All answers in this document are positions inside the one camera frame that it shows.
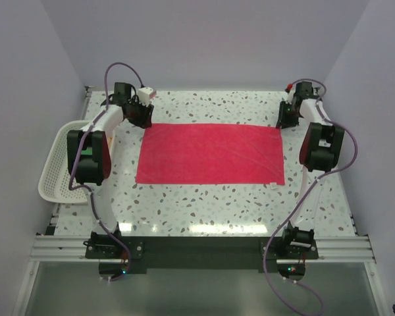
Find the pink towel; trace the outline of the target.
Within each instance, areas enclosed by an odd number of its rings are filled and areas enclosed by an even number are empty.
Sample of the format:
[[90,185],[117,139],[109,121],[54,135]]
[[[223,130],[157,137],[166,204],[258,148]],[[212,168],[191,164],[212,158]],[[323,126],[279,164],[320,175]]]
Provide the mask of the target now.
[[144,133],[136,182],[282,186],[280,131],[247,124],[154,124]]

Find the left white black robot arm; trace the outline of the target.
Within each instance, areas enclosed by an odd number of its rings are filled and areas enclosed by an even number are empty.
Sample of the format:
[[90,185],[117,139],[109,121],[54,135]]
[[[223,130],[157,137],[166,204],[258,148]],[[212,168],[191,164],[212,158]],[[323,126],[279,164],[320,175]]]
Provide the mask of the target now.
[[116,258],[123,251],[119,224],[105,187],[112,168],[109,136],[124,121],[139,128],[150,128],[154,110],[151,100],[156,95],[153,88],[136,89],[131,84],[117,82],[112,95],[105,95],[98,114],[81,129],[70,130],[66,137],[68,189],[85,193],[95,220],[92,232],[108,235],[99,247],[108,258]]

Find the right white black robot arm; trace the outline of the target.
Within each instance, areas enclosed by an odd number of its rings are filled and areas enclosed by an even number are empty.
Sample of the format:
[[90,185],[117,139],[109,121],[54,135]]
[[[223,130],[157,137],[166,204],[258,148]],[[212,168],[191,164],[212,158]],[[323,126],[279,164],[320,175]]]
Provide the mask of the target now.
[[322,97],[326,87],[313,86],[314,81],[300,79],[287,85],[287,100],[279,106],[276,128],[293,128],[300,119],[307,123],[307,130],[299,153],[302,166],[302,185],[296,210],[286,221],[280,244],[283,256],[296,258],[303,248],[314,245],[315,214],[322,191],[321,177],[337,165],[344,138],[344,129],[331,122],[323,109]]

